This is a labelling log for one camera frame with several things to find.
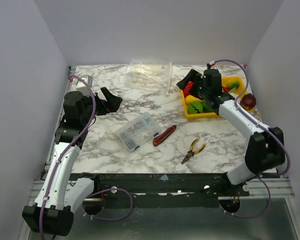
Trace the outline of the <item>dark red apple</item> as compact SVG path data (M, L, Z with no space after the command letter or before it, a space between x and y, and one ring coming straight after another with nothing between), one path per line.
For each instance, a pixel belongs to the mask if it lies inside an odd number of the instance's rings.
M256 103L256 98L251 93L245 94L240 100L241 107L246 111L252 110L256 106Z

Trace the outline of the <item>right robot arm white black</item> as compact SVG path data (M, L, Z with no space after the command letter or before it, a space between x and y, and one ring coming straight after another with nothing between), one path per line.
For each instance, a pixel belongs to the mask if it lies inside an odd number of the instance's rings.
M214 113L230 122L248 141L244 161L226 172L225 180L220 183L224 195L233 195L238 184L286 162L283 131L257 120L229 92L225 92L217 69L206 69L203 73L192 69L176 85L183 91L189 83L192 83L190 95L206 102Z

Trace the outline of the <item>clear zip top bag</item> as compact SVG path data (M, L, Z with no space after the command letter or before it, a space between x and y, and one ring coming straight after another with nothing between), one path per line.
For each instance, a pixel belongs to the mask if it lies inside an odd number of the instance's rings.
M126 84L139 91L168 95L172 71L171 62L133 60L125 72Z

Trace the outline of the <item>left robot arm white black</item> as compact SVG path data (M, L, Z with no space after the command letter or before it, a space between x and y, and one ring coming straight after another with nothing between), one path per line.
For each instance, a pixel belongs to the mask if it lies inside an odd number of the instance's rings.
M101 88L104 99L96 93L86 96L70 91L64 96L64 114L55 132L51 164L44 184L31 206L25 206L22 217L29 228L41 235L67 236L74 215L84 199L97 197L101 191L98 174L81 173L74 186L67 190L75 160L96 116L115 113L122 98Z

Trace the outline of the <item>green watermelon ball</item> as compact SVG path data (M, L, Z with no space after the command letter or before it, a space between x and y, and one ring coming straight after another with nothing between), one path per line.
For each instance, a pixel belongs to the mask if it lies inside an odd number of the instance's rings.
M194 101L188 105L187 111L189 114L201 114L203 113L203 105L199 101Z

